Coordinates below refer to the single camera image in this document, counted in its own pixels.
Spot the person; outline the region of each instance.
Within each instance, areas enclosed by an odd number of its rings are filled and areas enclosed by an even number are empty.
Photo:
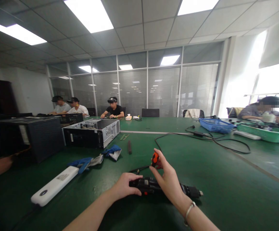
[[[273,108],[279,107],[279,98],[276,96],[267,96],[256,103],[246,106],[238,115],[238,119],[262,119],[265,112],[274,114],[276,122],[279,123],[279,112],[273,111]]]
[[[107,100],[110,106],[106,109],[106,111],[101,115],[101,119],[103,119],[108,113],[110,113],[111,118],[121,118],[124,117],[123,108],[120,105],[117,105],[117,98],[111,97]]]
[[[68,103],[72,106],[72,108],[67,112],[67,114],[73,113],[82,113],[83,116],[88,116],[88,110],[85,106],[79,104],[79,99],[76,97],[72,97],[67,100]]]
[[[52,102],[56,103],[56,107],[53,112],[50,112],[49,114],[52,115],[60,115],[60,114],[66,114],[71,107],[69,104],[67,104],[61,96],[54,96],[52,98]]]
[[[175,169],[166,161],[160,150],[154,149],[154,151],[159,154],[156,168],[163,169],[164,174],[161,176],[155,168],[152,166],[149,168],[166,197],[185,218],[191,229],[193,231],[219,230],[196,205],[190,209],[191,205],[194,205],[193,201],[182,192]],[[142,177],[142,175],[135,175],[133,173],[123,173],[111,189],[101,194],[64,231],[98,230],[104,214],[115,201],[128,195],[142,195],[139,189],[129,187],[129,181]]]

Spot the bracelet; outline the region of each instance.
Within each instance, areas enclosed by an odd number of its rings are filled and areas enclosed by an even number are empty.
[[[188,227],[187,217],[188,217],[188,215],[189,215],[189,212],[190,212],[191,209],[192,209],[193,207],[195,207],[195,206],[196,206],[196,204],[195,204],[195,202],[193,201],[193,202],[191,203],[191,206],[190,206],[189,209],[187,210],[187,214],[185,215],[185,219],[184,219],[184,225],[185,225],[186,227]]]

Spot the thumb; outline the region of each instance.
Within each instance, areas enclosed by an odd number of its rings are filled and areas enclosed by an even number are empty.
[[[150,166],[149,169],[150,169],[150,171],[152,171],[153,175],[155,176],[155,178],[159,184],[161,182],[163,182],[163,178],[161,177],[161,175],[158,173],[158,171],[154,167]]]
[[[134,195],[138,195],[141,196],[142,192],[138,189],[138,188],[134,188],[134,187],[130,187],[130,195],[134,194]]]

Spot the blue plastic basket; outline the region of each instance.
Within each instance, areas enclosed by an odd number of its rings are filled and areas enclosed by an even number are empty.
[[[211,132],[230,133],[236,125],[224,122],[218,119],[201,119],[199,118],[200,125]]]

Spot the black t-shirt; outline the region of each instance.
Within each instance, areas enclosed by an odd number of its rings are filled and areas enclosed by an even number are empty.
[[[120,105],[117,105],[115,110],[113,110],[111,107],[108,107],[106,109],[106,111],[108,111],[110,113],[110,115],[118,116],[123,111],[123,108]]]

